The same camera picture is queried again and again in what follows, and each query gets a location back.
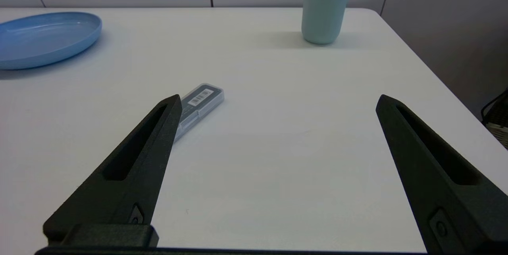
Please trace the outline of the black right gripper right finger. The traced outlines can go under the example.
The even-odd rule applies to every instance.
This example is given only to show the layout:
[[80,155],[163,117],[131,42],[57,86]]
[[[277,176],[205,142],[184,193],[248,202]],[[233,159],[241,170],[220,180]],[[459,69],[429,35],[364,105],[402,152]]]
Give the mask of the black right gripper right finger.
[[507,195],[404,103],[383,94],[376,114],[426,250],[506,255]]

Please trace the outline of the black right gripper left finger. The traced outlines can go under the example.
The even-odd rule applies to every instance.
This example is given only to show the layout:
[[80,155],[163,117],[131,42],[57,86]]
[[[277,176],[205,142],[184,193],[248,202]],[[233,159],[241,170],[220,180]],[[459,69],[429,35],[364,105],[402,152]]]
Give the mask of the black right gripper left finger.
[[151,109],[44,222],[49,246],[156,246],[151,219],[182,111],[179,95]]

